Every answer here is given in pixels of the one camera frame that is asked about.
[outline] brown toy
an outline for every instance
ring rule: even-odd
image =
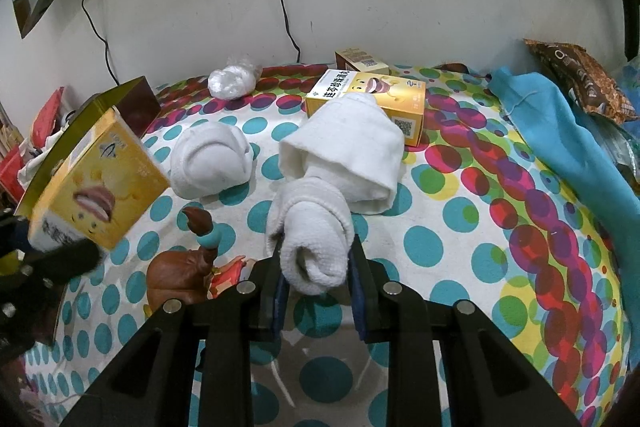
[[[244,255],[239,255],[225,266],[214,269],[220,234],[214,234],[211,215],[196,206],[187,206],[181,212],[187,216],[189,230],[205,246],[197,250],[166,250],[149,263],[146,269],[146,299],[152,313],[167,299],[180,299],[185,304],[206,301],[212,273],[224,273],[237,261],[244,260]]]

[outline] bed sheet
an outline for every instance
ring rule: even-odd
[[[222,228],[220,263],[265,256],[267,212],[284,183],[278,142],[306,120],[304,93],[325,68],[267,68],[254,93],[231,102],[211,99],[206,78],[160,90],[163,110],[143,142],[163,167],[182,130],[221,121],[247,135],[254,173],[200,201],[168,189],[93,273],[71,282],[56,343],[26,354],[28,377],[54,420],[145,320],[153,256],[196,248],[183,206],[203,206]],[[424,131],[420,146],[404,154],[393,207],[381,216],[353,215],[367,257],[426,299],[477,303],[582,424],[598,425],[624,379],[629,338],[606,233],[534,157],[484,79],[407,66],[393,73],[427,83]],[[292,295],[282,339],[252,344],[251,361],[256,425],[385,424],[388,345],[358,341],[345,289]],[[196,374],[190,426],[197,425],[199,392]]]

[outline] blue cloth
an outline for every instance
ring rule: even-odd
[[[501,68],[492,74],[489,89],[534,154],[571,185],[609,232],[631,322],[629,359],[635,367],[640,362],[640,201],[548,78],[514,76]]]

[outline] black cable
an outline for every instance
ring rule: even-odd
[[[298,58],[296,58],[296,62],[300,63],[300,46],[296,43],[293,36],[291,35],[291,30],[289,29],[289,17],[287,16],[287,9],[284,7],[284,0],[280,0],[280,4],[282,5],[282,15],[284,15],[284,28],[287,31],[287,35],[291,40],[291,44],[298,51]]]
[[[109,53],[110,53],[109,52],[109,43],[107,42],[106,39],[103,39],[102,36],[100,35],[100,33],[98,33],[98,30],[95,29],[94,21],[92,21],[91,16],[89,15],[89,12],[84,7],[84,0],[82,0],[82,2],[80,3],[80,6],[82,6],[82,11],[86,15],[86,18],[89,19],[89,24],[91,25],[91,29],[94,31],[95,36],[98,37],[102,41],[102,43],[104,44],[104,61],[107,64],[107,69],[109,70],[109,74],[111,75],[111,78],[113,79],[113,82],[115,82],[116,85],[119,86],[120,83],[118,82],[118,79],[116,78],[116,76],[113,74],[113,71],[111,70],[111,66],[109,64]]]

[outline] white wall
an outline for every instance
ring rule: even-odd
[[[302,61],[359,45],[388,62],[461,60],[478,70],[532,67],[522,37],[578,42],[605,67],[624,62],[620,0],[285,0]],[[88,0],[117,75],[152,85],[208,73],[227,55],[295,60],[279,0]],[[56,0],[20,41],[0,0],[0,101],[21,130],[58,84],[78,100],[112,86],[80,0]]]

